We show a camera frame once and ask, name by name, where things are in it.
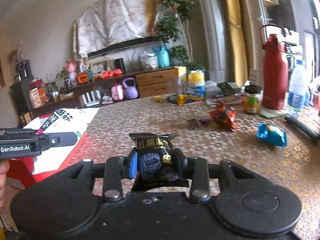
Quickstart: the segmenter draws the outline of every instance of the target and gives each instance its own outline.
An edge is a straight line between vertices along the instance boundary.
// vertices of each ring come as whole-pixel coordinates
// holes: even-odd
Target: table
[[[211,110],[203,102],[183,107],[158,103],[152,98],[140,98],[102,107],[87,128],[88,136],[73,157],[71,164],[84,158],[95,163],[127,155],[134,147],[129,138],[131,132],[156,134],[179,133],[172,143],[186,156],[199,156],[210,163],[229,159],[250,170],[289,188],[298,195],[303,210],[295,233],[302,239],[318,239],[320,236],[320,150],[310,140],[283,118],[265,119],[259,115],[238,111],[237,132],[220,129],[216,124],[199,129],[189,129],[187,119],[209,116]],[[305,109],[300,120],[319,132],[320,117]],[[287,133],[287,147],[266,146],[255,133],[258,122],[269,122]],[[132,186],[132,180],[123,180],[124,193]],[[210,181],[211,194],[219,193],[216,179]],[[181,191],[182,188],[160,188],[152,191]],[[102,179],[97,179],[94,193],[100,195]]]

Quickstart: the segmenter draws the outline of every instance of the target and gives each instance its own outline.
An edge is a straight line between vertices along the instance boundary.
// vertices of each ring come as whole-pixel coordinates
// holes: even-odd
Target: figurine
[[[67,63],[64,65],[64,68],[68,71],[69,73],[69,78],[71,81],[71,84],[74,86],[78,84],[77,81],[77,63],[74,60],[67,60]]]

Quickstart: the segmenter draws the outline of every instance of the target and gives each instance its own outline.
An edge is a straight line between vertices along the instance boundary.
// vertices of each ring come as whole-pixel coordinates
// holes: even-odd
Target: metal bolt
[[[206,198],[208,196],[208,192],[203,189],[196,189],[192,192],[192,195],[197,198]]]
[[[156,196],[152,196],[152,197],[151,197],[151,200],[152,200],[153,202],[159,202],[159,201],[160,201],[160,198],[157,198]]]
[[[151,199],[144,199],[143,203],[149,205],[152,203],[152,201],[151,201]]]
[[[107,197],[107,198],[118,198],[120,197],[120,192],[115,190],[115,189],[110,189],[110,190],[107,190],[104,195]]]

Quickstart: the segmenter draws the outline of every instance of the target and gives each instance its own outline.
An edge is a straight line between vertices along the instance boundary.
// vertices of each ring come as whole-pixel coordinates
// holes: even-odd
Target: plastic water bottle
[[[308,89],[306,77],[305,62],[303,60],[297,60],[296,67],[290,77],[288,99],[288,108],[295,112],[301,112],[304,106]]]

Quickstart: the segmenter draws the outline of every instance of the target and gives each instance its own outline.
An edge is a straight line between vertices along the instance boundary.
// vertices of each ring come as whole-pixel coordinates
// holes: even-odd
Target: red ornament
[[[101,75],[102,79],[107,79],[108,77],[109,77],[109,75],[108,75],[107,71],[103,72],[102,75]]]
[[[122,71],[120,68],[115,69],[115,75],[121,75]]]
[[[109,77],[113,77],[115,75],[115,72],[113,70],[109,70],[108,75]]]

